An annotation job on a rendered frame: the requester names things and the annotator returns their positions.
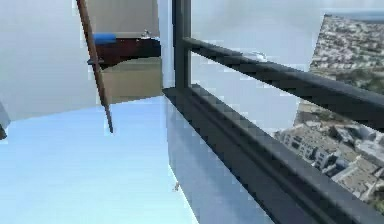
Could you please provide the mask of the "dark framed window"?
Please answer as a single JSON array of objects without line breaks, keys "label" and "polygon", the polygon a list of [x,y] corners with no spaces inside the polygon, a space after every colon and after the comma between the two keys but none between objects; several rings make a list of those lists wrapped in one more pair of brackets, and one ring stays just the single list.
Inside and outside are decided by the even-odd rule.
[{"label": "dark framed window", "polygon": [[300,98],[384,126],[384,97],[309,73],[329,10],[384,0],[157,0],[170,167],[198,224],[384,224],[278,142]]}]

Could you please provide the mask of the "blue cloth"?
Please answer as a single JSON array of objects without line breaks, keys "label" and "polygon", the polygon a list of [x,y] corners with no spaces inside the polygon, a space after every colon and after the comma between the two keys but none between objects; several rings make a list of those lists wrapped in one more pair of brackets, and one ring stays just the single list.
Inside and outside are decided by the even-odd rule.
[{"label": "blue cloth", "polygon": [[116,42],[116,35],[113,33],[94,33],[93,39],[96,45],[110,44]]}]

